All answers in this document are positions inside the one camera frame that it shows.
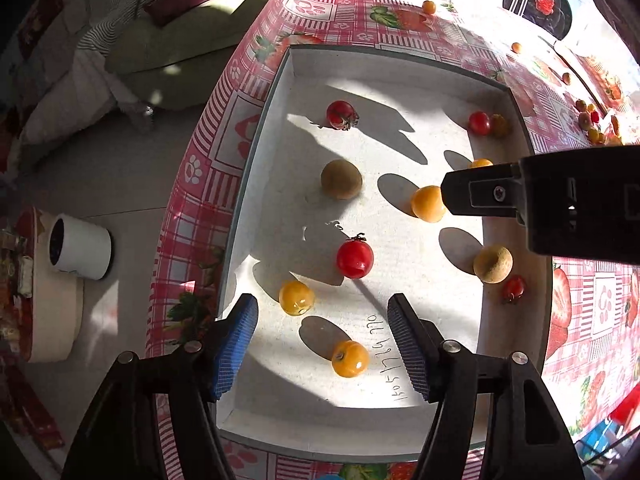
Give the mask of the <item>pink strawberry tablecloth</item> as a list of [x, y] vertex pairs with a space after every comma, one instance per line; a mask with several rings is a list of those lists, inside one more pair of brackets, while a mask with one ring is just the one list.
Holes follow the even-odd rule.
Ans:
[[485, 157], [639, 140], [639, 70], [587, 23], [550, 49], [483, 0], [270, 0], [221, 73], [171, 191], [148, 356], [251, 292], [257, 330], [213, 409], [239, 479], [405, 479], [435, 414], [386, 320], [397, 289], [483, 353], [521, 351], [574, 439], [639, 387], [639, 269], [526, 248], [512, 220], [413, 210]]

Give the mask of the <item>white shallow tray box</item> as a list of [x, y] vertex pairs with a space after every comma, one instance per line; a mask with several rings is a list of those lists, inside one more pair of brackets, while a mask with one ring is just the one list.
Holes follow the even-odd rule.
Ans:
[[[358, 125], [335, 130], [346, 101]], [[478, 136], [481, 110], [491, 132]], [[396, 292], [420, 318], [471, 351], [515, 351], [541, 366], [551, 261], [510, 218], [412, 213], [418, 188], [474, 159], [516, 162], [533, 151], [512, 91], [405, 53], [288, 49], [254, 135], [220, 281], [220, 306], [255, 296], [259, 318], [231, 390], [217, 403], [230, 440], [310, 460], [382, 463], [419, 455], [435, 414], [411, 385], [386, 321]], [[372, 270], [345, 278], [336, 253], [363, 233]], [[516, 304], [501, 291], [526, 281]]]

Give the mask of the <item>large yellow tomato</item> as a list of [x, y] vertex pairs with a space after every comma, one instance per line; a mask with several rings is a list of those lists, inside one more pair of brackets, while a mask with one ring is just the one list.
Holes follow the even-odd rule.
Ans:
[[416, 218], [428, 223], [439, 222], [447, 212], [442, 191], [437, 185], [418, 188], [411, 197], [410, 207]]

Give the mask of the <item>white cylindrical cup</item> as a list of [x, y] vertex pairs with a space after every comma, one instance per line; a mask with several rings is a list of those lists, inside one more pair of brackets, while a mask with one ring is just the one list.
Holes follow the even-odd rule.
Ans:
[[48, 251], [55, 270], [99, 281], [112, 262], [112, 236], [103, 226], [59, 214], [50, 231]]

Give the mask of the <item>yellow cherry tomato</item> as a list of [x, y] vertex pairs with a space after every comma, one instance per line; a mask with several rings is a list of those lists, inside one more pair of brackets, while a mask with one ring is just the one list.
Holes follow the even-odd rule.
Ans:
[[494, 163], [488, 158], [478, 158], [473, 160], [470, 163], [469, 168], [489, 167], [489, 166], [492, 166], [493, 164]]

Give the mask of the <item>red cherry tomato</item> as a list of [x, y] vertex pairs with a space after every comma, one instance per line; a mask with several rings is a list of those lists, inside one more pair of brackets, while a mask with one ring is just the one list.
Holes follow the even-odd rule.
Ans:
[[505, 304], [516, 304], [523, 297], [525, 291], [526, 281], [520, 274], [514, 274], [502, 286], [502, 301]]
[[469, 116], [468, 124], [470, 131], [478, 136], [488, 136], [491, 132], [490, 117], [481, 110]]
[[346, 131], [356, 127], [359, 115], [346, 101], [334, 101], [326, 109], [326, 122], [335, 130]]
[[337, 269], [345, 278], [364, 278], [373, 268], [374, 253], [363, 233], [349, 238], [336, 253]]

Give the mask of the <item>green brown kiwi fruit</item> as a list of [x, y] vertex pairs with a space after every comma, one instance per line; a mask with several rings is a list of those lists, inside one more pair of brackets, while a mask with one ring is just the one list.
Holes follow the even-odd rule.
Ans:
[[578, 114], [578, 126], [582, 131], [588, 131], [592, 127], [591, 117], [588, 112]]

